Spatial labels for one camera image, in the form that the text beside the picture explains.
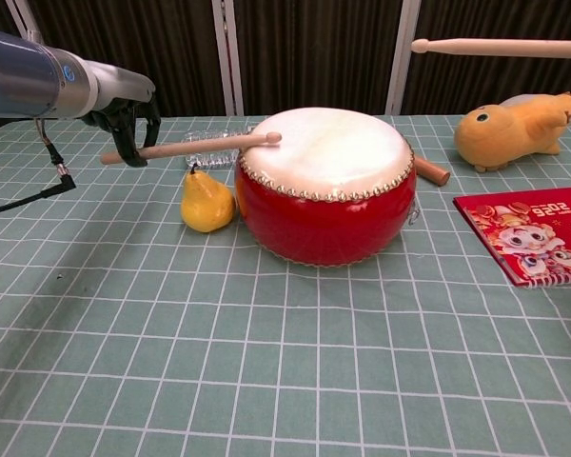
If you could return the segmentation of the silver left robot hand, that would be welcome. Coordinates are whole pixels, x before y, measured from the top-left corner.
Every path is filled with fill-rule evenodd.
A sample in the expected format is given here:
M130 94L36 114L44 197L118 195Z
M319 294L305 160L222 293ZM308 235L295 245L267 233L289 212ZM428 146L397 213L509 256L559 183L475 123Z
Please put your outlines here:
M97 80L98 94L94 107L81 120L91 127L110 133L118 158L133 168L148 162L140 155L135 142L138 117L147 120L144 148L156 145L161 125L156 88L145 75L112 65L87 61Z

